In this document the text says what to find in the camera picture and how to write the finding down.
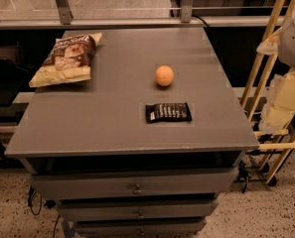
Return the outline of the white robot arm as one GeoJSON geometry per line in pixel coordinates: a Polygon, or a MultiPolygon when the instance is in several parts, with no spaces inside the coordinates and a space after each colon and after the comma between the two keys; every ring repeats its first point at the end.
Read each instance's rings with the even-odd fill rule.
{"type": "Polygon", "coordinates": [[[274,75],[266,94],[259,129],[272,134],[281,130],[295,115],[295,11],[257,47],[257,52],[278,55],[279,60],[290,67],[284,75],[274,75]]]}

